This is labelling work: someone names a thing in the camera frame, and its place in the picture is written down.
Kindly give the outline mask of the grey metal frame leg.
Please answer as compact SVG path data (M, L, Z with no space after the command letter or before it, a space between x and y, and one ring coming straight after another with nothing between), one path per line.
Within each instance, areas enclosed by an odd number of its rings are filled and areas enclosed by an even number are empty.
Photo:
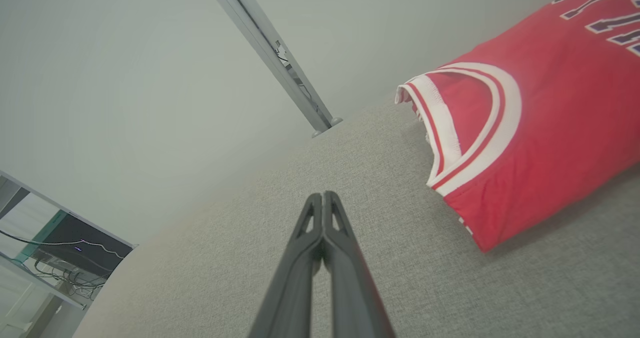
M0 171L0 269L81 310L135 245Z

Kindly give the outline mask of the grey partition panel post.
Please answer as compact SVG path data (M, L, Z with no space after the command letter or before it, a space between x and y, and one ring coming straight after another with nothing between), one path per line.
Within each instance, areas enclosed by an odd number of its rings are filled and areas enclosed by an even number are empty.
M329 111L257 0L217 2L310 123L313 137L343 121Z

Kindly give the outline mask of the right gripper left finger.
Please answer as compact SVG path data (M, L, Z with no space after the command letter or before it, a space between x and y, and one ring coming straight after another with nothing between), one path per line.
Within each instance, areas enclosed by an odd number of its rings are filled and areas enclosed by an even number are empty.
M323 200L311 194L286 243L247 338L310 338L313 276L322 241Z

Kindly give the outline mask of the black panel under desk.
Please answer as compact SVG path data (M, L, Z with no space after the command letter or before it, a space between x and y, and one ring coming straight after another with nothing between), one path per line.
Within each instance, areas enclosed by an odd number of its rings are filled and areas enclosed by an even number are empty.
M77 217L60 212L41 240L48 254L98 276L109 276L133 247Z

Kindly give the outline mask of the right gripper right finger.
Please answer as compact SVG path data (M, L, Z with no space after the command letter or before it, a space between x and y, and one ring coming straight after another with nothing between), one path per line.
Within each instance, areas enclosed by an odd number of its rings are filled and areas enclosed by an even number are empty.
M338 194L322 199L324 264L331 275L333 338L396 338Z

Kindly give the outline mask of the red mesh basketball jersey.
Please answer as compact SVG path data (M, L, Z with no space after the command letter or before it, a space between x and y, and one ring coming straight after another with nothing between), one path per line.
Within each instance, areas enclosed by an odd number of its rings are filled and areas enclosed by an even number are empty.
M398 86L427 186L488 252L640 163L640 0L554 0Z

